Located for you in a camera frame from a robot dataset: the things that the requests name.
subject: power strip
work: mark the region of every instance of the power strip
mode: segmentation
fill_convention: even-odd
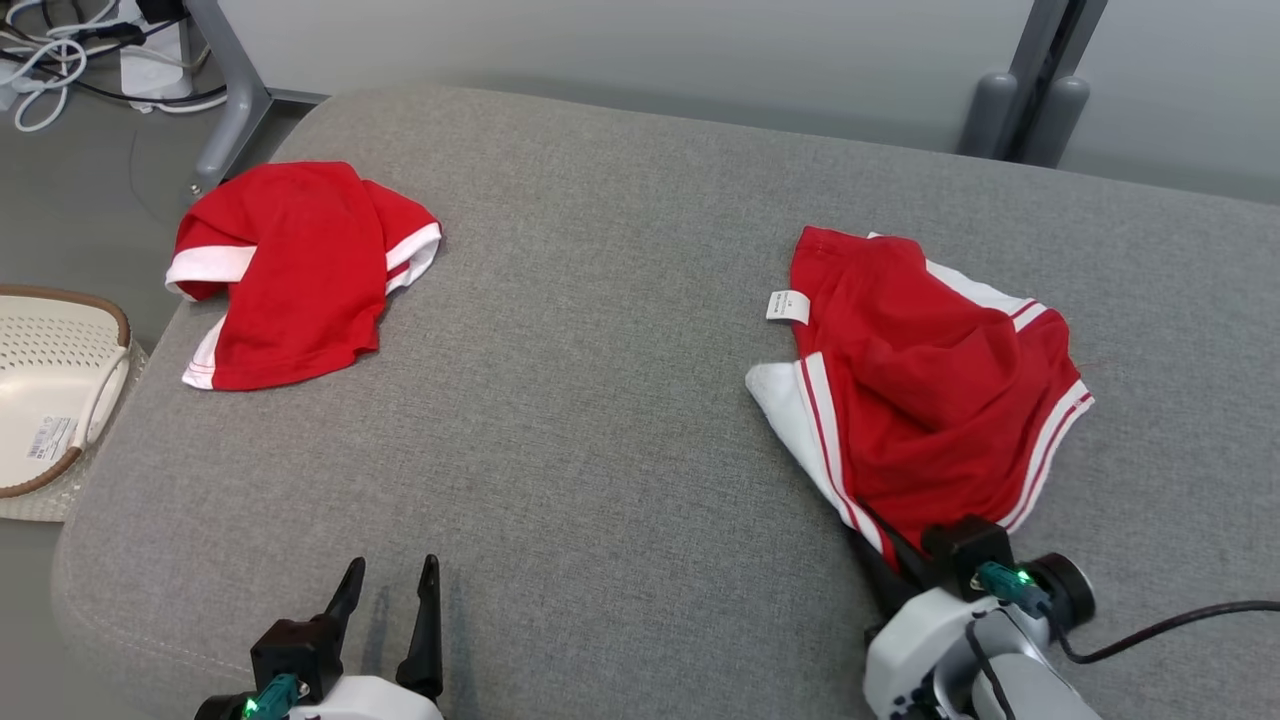
[[[137,0],[120,0],[119,18],[141,18]],[[151,31],[159,24],[142,23],[143,32]],[[177,23],[150,37],[143,45],[147,50],[163,53],[174,60],[188,61],[186,23]],[[129,53],[128,49],[120,53],[120,92],[134,97],[154,97],[156,101],[177,100],[192,94],[191,77],[186,68],[170,65],[146,55]],[[129,105],[142,113],[150,113],[155,104],[131,100]]]

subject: laundry basket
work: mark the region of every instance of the laundry basket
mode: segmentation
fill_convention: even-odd
[[[0,518],[67,518],[146,360],[111,302],[0,284]]]

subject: barcode sticker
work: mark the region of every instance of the barcode sticker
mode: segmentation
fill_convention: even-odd
[[[74,436],[74,418],[46,416],[40,421],[36,438],[31,441],[31,448],[27,450],[27,460],[52,460],[61,457]]]

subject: gray desk leg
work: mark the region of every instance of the gray desk leg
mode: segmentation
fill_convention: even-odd
[[[232,164],[248,145],[266,109],[271,105],[262,79],[241,46],[218,0],[187,0],[187,10],[212,49],[227,78],[227,105],[214,132],[196,159],[191,178],[191,201],[195,202],[230,172]]]

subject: sofa cushion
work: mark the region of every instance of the sofa cushion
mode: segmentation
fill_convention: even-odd
[[[349,161],[447,240],[378,354],[297,386],[184,387],[223,307],[178,310],[55,568],[74,652],[157,717],[248,689],[253,641],[357,555],[347,669],[393,674],[428,552],[449,717],[868,717],[879,618],[744,387],[794,357],[764,310],[805,224],[913,237],[1069,320],[1098,404],[1015,546],[1091,577],[1080,648],[1275,593],[1275,208],[433,86],[329,100],[276,158]],[[1265,716],[1275,628],[1059,666],[1105,717]]]

